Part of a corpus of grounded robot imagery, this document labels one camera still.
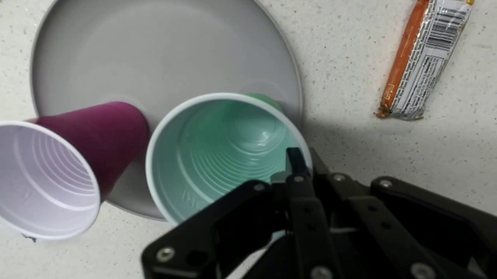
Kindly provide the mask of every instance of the gray plate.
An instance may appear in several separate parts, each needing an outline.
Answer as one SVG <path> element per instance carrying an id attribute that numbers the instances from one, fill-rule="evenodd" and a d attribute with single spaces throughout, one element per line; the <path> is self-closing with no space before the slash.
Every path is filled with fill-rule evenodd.
<path id="1" fill-rule="evenodd" d="M 252 0 L 61 0 L 33 54 L 40 114 L 108 100 L 139 105 L 153 126 L 178 103 L 210 91 L 268 92 L 301 123 L 301 75 L 283 35 Z M 111 202 L 162 218 L 144 157 Z"/>

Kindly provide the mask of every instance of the speckled surface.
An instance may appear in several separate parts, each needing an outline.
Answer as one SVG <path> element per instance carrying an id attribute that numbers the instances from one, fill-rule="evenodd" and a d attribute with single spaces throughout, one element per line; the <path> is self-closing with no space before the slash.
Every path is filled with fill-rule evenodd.
<path id="1" fill-rule="evenodd" d="M 0 0 L 0 119 L 35 114 L 30 52 L 52 1 Z M 374 116 L 414 0 L 262 2 L 296 49 L 305 133 L 333 170 L 397 175 L 497 215 L 497 1 L 478 1 L 419 122 Z M 108 204 L 88 233 L 61 243 L 33 244 L 0 224 L 2 277 L 139 279 L 141 250 L 167 229 Z"/>

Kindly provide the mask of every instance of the purple cup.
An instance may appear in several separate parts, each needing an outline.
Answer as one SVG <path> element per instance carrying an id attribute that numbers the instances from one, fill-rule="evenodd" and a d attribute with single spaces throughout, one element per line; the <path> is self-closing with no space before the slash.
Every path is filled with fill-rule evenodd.
<path id="1" fill-rule="evenodd" d="M 0 216 L 26 235 L 71 238 L 97 219 L 150 125 L 127 102 L 0 122 Z"/>

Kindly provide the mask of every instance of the mint green cup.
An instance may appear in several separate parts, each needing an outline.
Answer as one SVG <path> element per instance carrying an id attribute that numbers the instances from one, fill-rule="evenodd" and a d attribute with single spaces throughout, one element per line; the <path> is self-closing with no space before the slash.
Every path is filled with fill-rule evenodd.
<path id="1" fill-rule="evenodd" d="M 147 154 L 153 198 L 181 223 L 248 179 L 271 181 L 287 170 L 287 148 L 311 150 L 276 100 L 265 94 L 210 92 L 172 109 Z"/>

